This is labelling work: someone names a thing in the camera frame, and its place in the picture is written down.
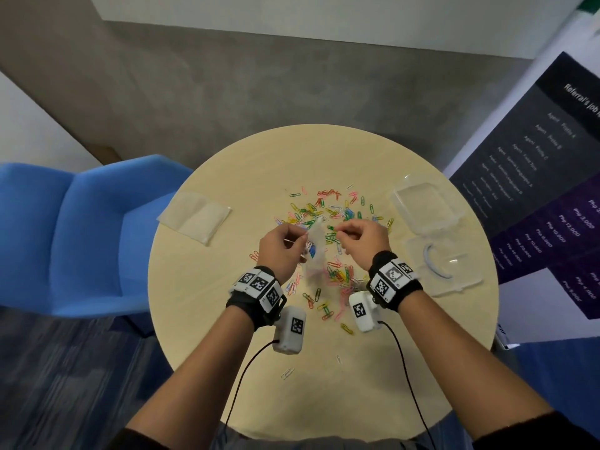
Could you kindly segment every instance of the blue chair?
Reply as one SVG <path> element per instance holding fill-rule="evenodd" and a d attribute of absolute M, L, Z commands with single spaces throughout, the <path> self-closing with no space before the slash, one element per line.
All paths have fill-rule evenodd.
<path fill-rule="evenodd" d="M 156 218 L 191 172 L 159 155 L 79 174 L 1 165 L 0 305 L 65 318 L 148 311 Z"/>

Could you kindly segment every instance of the black banner section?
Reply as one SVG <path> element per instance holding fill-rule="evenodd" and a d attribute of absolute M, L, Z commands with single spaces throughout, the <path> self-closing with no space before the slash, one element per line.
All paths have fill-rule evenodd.
<path fill-rule="evenodd" d="M 561 54 L 452 175 L 488 237 L 600 172 L 600 79 Z"/>

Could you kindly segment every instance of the round table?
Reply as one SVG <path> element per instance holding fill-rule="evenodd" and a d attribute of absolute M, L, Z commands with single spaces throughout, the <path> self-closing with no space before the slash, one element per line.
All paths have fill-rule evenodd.
<path fill-rule="evenodd" d="M 202 164 L 180 191 L 202 193 L 230 206 L 232 212 L 208 247 L 159 225 L 149 263 L 152 320 L 173 369 L 224 310 L 229 287 L 254 265 L 249 254 L 275 226 L 274 218 L 287 217 L 290 202 L 314 203 L 317 191 L 331 188 L 343 192 L 340 199 L 345 200 L 348 192 L 356 190 L 359 199 L 352 206 L 354 210 L 360 209 L 356 205 L 360 196 L 365 196 L 364 217 L 371 216 L 368 208 L 372 203 L 376 214 L 395 218 L 391 246 L 406 259 L 403 240 L 415 235 L 390 204 L 389 195 L 409 173 L 441 181 L 447 192 L 460 195 L 437 169 L 405 147 L 379 135 L 334 125 L 296 125 L 260 132 L 229 145 Z M 308 195 L 289 197 L 300 193 L 302 186 Z M 466 213 L 456 230 L 475 247 L 484 281 L 435 300 L 489 348 L 498 317 L 496 268 L 482 227 L 460 198 Z M 345 255 L 342 260 L 352 263 Z M 334 289 L 337 292 L 327 288 L 321 300 L 332 294 L 331 303 L 337 303 L 333 294 L 339 294 L 339 288 Z M 392 335 L 383 328 L 360 333 L 349 313 L 339 322 L 323 321 L 317 307 L 308 309 L 304 291 L 301 281 L 296 294 L 288 297 L 288 304 L 307 311 L 302 352 L 261 353 L 244 377 L 229 425 L 256 439 L 341 436 L 371 441 L 409 439 L 423 432 Z M 400 340 L 417 401 L 431 427 L 451 407 L 398 314 L 383 310 L 382 318 Z M 340 322 L 354 334 L 341 330 Z M 255 333 L 242 367 L 273 335 L 273 327 Z M 294 371 L 283 380 L 281 375 L 289 368 Z"/>

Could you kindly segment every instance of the white tracking device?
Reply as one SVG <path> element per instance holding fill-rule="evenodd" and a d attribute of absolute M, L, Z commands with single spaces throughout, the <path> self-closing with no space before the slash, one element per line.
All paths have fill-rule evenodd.
<path fill-rule="evenodd" d="M 288 355 L 297 354 L 302 350 L 304 341 L 304 325 L 306 323 L 306 312 L 296 306 L 286 306 L 281 310 L 281 317 L 275 321 L 273 344 L 275 352 Z"/>
<path fill-rule="evenodd" d="M 367 291 L 355 292 L 348 299 L 352 316 L 358 329 L 365 333 L 377 330 L 379 324 L 379 305 L 373 302 L 373 296 Z"/>

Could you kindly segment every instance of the forearm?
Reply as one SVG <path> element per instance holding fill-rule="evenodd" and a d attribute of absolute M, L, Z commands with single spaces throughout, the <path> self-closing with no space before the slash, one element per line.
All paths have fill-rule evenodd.
<path fill-rule="evenodd" d="M 244 311 L 225 309 L 127 428 L 169 448 L 208 448 L 253 333 Z"/>
<path fill-rule="evenodd" d="M 407 296 L 398 311 L 473 439 L 551 412 L 546 401 L 423 291 Z"/>

